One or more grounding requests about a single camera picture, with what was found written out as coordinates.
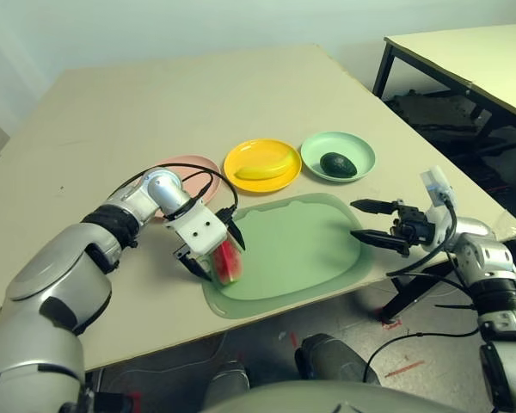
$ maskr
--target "mint green tray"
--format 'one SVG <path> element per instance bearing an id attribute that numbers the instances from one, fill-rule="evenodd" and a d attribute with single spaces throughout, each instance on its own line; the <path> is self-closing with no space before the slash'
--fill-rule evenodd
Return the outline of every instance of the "mint green tray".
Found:
<path id="1" fill-rule="evenodd" d="M 369 247 L 350 235 L 360 229 L 349 208 L 330 194 L 307 194 L 246 208 L 236 216 L 247 250 L 239 281 L 203 283 L 211 309 L 242 318 L 324 295 L 363 279 Z"/>

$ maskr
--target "beige tabletop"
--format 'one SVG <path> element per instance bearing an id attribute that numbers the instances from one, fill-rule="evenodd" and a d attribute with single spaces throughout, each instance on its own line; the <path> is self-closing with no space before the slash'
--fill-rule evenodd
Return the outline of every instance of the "beige tabletop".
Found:
<path id="1" fill-rule="evenodd" d="M 516 236 L 512 215 L 317 46 L 81 69 L 54 84 L 0 158 L 0 304 L 10 279 L 43 244 L 141 169 L 182 154 L 221 164 L 247 139 L 276 138 L 298 147 L 328 130 L 370 143 L 377 154 L 370 175 L 340 185 L 303 171 L 277 193 L 241 194 L 241 207 L 326 192 L 345 202 L 403 198 L 426 208 L 430 200 L 419 174 L 437 164 L 457 191 L 460 215 L 486 222 L 501 239 Z M 210 206 L 230 203 L 230 192 L 221 188 Z M 365 228 L 390 227 L 388 216 L 356 215 Z M 201 281 L 172 257 L 181 244 L 174 233 L 149 225 L 139 241 L 109 275 L 111 304 L 81 336 L 88 369 L 288 309 L 221 318 L 205 302 Z M 381 280 L 424 253 L 417 248 L 406 261 L 391 251 L 374 254 L 364 280 L 330 295 Z"/>
<path id="2" fill-rule="evenodd" d="M 516 24 L 385 40 L 516 114 Z"/>

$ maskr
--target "green plate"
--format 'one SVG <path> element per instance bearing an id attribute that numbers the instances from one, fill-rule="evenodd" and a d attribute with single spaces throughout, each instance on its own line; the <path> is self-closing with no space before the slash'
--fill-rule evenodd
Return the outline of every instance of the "green plate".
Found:
<path id="1" fill-rule="evenodd" d="M 336 178 L 327 175 L 319 160 L 329 152 L 337 152 L 347 157 L 355 165 L 358 173 L 350 178 Z M 335 182 L 351 182 L 371 172 L 375 166 L 374 150 L 362 138 L 345 132 L 321 132 L 307 138 L 300 148 L 305 165 L 317 176 Z"/>
<path id="2" fill-rule="evenodd" d="M 341 290 L 371 267 L 369 247 L 350 235 L 358 220 L 333 195 L 243 209 L 236 221 L 247 246 L 241 278 L 222 286 L 214 275 L 203 283 L 206 301 L 221 317 L 250 317 Z"/>

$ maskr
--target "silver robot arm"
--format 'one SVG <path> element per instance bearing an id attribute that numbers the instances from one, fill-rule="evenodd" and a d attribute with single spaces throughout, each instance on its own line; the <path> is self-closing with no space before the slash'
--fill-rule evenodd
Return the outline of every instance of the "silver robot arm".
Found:
<path id="1" fill-rule="evenodd" d="M 183 191 L 164 168 L 147 171 L 82 223 L 50 241 L 9 284 L 0 310 L 0 413 L 90 411 L 84 392 L 78 335 L 105 310 L 106 276 L 122 250 L 158 209 L 186 242 L 187 254 L 204 255 L 226 239 L 226 226 Z"/>
<path id="2" fill-rule="evenodd" d="M 362 211 L 397 211 L 398 219 L 390 234 L 374 230 L 352 234 L 365 243 L 393 249 L 404 256 L 409 254 L 410 246 L 417 244 L 431 253 L 443 249 L 455 255 L 486 342 L 480 347 L 480 360 L 489 396 L 500 411 L 516 411 L 516 267 L 512 254 L 483 222 L 455 215 L 456 196 L 439 167 L 421 177 L 432 200 L 426 213 L 400 200 L 358 200 L 352 205 Z M 412 264 L 389 275 L 405 274 L 417 267 Z"/>

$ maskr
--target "avocado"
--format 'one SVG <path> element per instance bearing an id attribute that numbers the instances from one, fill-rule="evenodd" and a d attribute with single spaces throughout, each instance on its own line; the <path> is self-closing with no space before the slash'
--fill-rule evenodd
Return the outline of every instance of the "avocado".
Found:
<path id="1" fill-rule="evenodd" d="M 358 173 L 352 161 L 336 152 L 329 152 L 323 155 L 319 164 L 327 175 L 334 178 L 351 178 Z"/>

